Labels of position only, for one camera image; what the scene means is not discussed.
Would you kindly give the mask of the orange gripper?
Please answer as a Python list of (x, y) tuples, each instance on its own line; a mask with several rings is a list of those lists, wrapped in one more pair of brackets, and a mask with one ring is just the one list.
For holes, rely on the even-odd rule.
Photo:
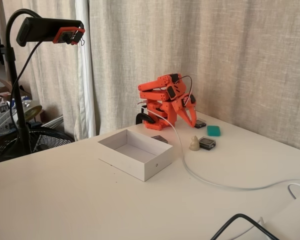
[[(174, 111), (192, 128), (197, 122), (195, 105), (196, 99), (193, 94), (189, 93), (185, 93), (172, 101)], [(189, 108), (190, 116), (188, 116), (186, 108)]]

